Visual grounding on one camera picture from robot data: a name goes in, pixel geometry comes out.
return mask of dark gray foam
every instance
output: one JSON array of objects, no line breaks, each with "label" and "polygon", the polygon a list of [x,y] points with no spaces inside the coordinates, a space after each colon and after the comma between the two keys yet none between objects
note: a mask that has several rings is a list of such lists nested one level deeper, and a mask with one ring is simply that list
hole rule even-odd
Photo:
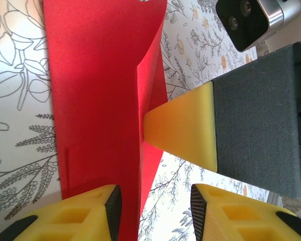
[{"label": "dark gray foam", "polygon": [[301,196],[292,46],[213,80],[218,173]]}]

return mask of red folder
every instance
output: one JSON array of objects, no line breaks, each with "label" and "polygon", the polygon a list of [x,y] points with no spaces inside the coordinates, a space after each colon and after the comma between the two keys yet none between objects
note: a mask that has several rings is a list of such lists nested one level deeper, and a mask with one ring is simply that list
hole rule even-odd
[{"label": "red folder", "polygon": [[167,101],[160,38],[166,0],[44,0],[63,198],[119,184],[119,240],[137,240],[162,152],[145,112]]}]

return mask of webcam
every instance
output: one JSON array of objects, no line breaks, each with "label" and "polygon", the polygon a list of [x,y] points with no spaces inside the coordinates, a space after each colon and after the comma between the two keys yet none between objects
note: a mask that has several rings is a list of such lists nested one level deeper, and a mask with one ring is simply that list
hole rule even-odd
[{"label": "webcam", "polygon": [[300,12],[300,0],[218,0],[216,3],[216,13],[240,52],[264,41]]}]

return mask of yellow foam pad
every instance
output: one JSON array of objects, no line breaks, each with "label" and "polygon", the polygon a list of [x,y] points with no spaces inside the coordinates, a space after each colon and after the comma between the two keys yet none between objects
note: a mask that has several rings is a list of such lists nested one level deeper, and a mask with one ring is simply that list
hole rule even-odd
[{"label": "yellow foam pad", "polygon": [[105,203],[116,185],[106,185],[37,209],[38,219],[15,241],[111,241]]},{"label": "yellow foam pad", "polygon": [[[276,215],[278,211],[294,215],[292,212],[209,185],[195,186],[206,201],[202,241],[301,241],[301,236]],[[198,220],[193,217],[194,226]]]},{"label": "yellow foam pad", "polygon": [[148,112],[143,131],[149,144],[217,172],[213,83]]}]

